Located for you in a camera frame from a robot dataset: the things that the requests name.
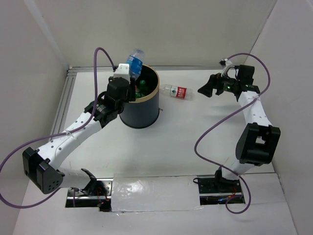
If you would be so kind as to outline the clear bottle blue label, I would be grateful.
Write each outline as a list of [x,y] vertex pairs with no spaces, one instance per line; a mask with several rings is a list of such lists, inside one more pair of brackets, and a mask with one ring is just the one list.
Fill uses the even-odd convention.
[[137,80],[141,75],[144,58],[144,51],[135,48],[127,59],[127,64],[130,65],[131,77],[133,77],[135,80]]

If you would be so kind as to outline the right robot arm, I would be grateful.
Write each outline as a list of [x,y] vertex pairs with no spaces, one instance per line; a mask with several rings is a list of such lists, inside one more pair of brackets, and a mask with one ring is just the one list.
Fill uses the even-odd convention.
[[223,92],[234,94],[243,109],[246,127],[236,144],[235,157],[219,167],[214,179],[198,180],[202,193],[236,192],[240,176],[254,167],[271,163],[281,135],[280,129],[267,118],[260,101],[259,87],[253,84],[255,68],[234,66],[238,72],[234,78],[227,75],[230,68],[228,66],[223,72],[210,75],[198,92],[206,97]]

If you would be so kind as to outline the green bottle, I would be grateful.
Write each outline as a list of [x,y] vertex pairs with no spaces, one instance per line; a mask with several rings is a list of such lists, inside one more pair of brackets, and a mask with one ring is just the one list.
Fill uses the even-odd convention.
[[148,87],[145,80],[140,80],[139,85],[136,86],[135,96],[136,98],[142,98],[148,95]]

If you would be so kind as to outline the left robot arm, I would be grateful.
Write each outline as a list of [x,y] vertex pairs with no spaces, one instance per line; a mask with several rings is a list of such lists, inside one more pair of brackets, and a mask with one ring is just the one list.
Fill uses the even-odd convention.
[[103,184],[87,169],[64,169],[61,164],[85,140],[116,119],[125,103],[134,100],[134,78],[110,77],[106,91],[91,102],[61,136],[36,150],[28,147],[22,153],[26,176],[43,194],[58,188],[77,188],[85,195],[92,195]]

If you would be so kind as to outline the clear bottle red label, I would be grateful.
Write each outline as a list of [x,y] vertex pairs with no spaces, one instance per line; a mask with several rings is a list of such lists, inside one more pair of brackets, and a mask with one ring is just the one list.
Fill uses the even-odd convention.
[[181,86],[164,84],[160,86],[159,92],[163,95],[166,95],[172,98],[178,98],[178,99],[184,99],[184,100],[193,99],[193,90],[190,88],[185,88]]

